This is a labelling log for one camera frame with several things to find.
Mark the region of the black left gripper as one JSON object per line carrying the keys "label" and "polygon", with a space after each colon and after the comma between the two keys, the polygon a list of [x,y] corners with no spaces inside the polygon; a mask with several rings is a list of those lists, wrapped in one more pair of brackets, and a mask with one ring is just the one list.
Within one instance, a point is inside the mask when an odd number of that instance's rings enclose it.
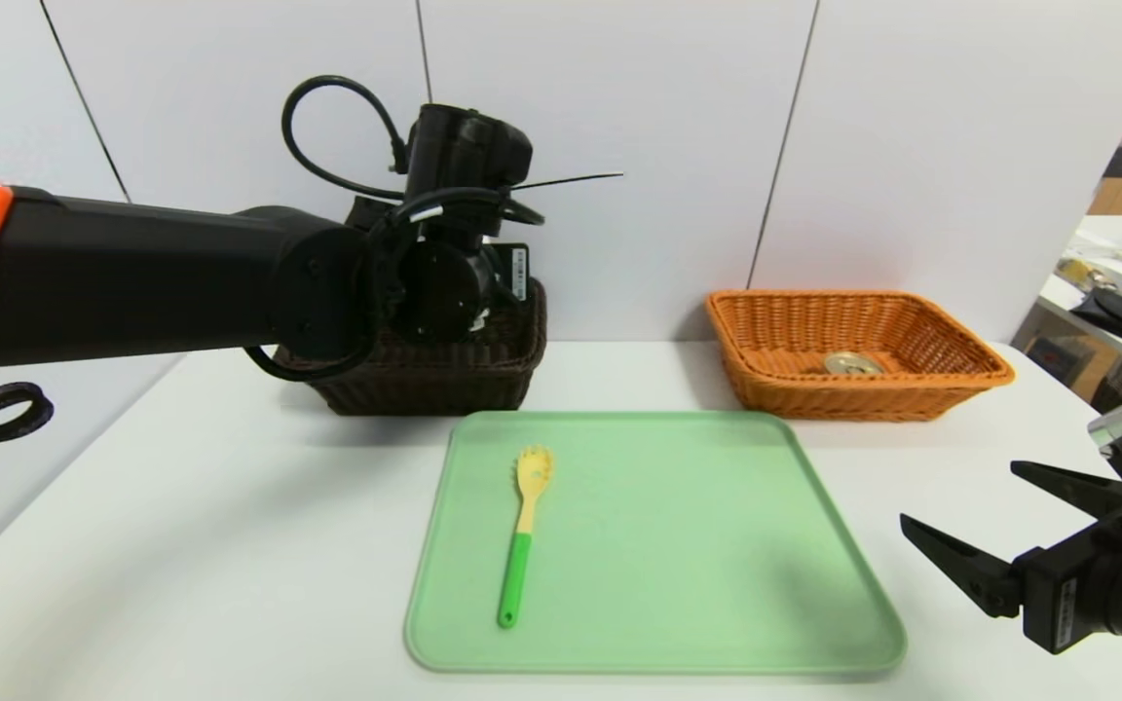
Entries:
{"label": "black left gripper", "polygon": [[485,245],[485,258],[493,268],[493,289],[499,299],[513,303],[530,301],[530,248],[521,242]]}

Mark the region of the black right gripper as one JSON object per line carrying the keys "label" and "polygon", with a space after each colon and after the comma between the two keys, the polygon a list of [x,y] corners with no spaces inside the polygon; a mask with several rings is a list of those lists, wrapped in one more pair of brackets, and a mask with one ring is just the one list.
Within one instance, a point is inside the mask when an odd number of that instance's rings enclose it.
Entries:
{"label": "black right gripper", "polygon": [[1023,584],[1008,562],[913,516],[899,516],[901,534],[983,614],[1015,618],[1023,608],[1026,638],[1052,655],[1095,633],[1122,638],[1122,482],[1036,461],[1010,471],[1096,520],[1017,559]]}

